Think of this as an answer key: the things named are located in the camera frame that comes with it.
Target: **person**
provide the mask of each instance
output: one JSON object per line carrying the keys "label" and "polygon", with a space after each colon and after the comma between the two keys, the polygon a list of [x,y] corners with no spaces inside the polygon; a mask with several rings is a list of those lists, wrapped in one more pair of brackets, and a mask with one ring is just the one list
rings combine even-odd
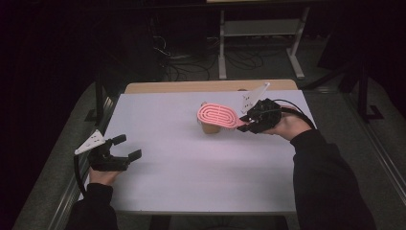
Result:
{"label": "person", "polygon": [[[283,113],[280,122],[263,133],[280,135],[295,148],[293,185],[302,230],[376,229],[352,169],[318,129],[311,129],[296,115]],[[115,176],[90,171],[88,194],[75,204],[67,229],[117,229],[114,210],[108,204],[112,195],[108,186]]]}
{"label": "person", "polygon": [[74,204],[65,230],[116,230],[117,217],[110,206],[112,184],[121,172],[100,172],[89,169],[89,184],[84,198]]}

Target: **white tabletop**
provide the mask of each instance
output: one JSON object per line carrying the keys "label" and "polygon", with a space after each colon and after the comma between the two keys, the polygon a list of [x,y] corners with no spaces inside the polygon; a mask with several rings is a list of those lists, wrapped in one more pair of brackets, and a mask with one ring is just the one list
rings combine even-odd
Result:
{"label": "white tabletop", "polygon": [[[205,134],[196,113],[203,102],[230,106],[238,116],[246,92],[122,94],[104,138],[125,134],[111,153],[142,149],[114,184],[116,210],[143,213],[289,213],[294,148],[279,136],[221,130]],[[310,118],[300,90],[267,91]]]}

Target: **wooden table edge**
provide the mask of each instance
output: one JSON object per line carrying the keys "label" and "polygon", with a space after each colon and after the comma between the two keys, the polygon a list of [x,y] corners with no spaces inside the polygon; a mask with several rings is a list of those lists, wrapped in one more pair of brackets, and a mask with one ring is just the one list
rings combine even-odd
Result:
{"label": "wooden table edge", "polygon": [[210,80],[210,81],[171,81],[130,83],[125,94],[174,93],[174,92],[220,92],[250,91],[266,82],[268,90],[298,90],[293,80]]}

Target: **pink spiral dish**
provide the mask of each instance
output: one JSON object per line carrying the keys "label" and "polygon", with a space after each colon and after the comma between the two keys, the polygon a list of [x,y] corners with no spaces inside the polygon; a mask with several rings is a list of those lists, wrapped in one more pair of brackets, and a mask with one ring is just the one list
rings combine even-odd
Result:
{"label": "pink spiral dish", "polygon": [[202,124],[228,129],[235,129],[246,124],[239,119],[232,108],[217,103],[203,103],[197,111],[197,119]]}

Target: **black sleeve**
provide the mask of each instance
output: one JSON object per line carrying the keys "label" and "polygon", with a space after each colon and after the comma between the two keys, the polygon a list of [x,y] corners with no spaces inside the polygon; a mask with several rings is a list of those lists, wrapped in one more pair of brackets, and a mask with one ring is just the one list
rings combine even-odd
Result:
{"label": "black sleeve", "polygon": [[88,184],[83,200],[76,202],[65,230],[119,229],[116,212],[110,206],[113,188],[102,184]]}
{"label": "black sleeve", "polygon": [[296,150],[293,184],[302,230],[376,229],[355,175],[337,146],[328,144],[315,129],[290,143]]}

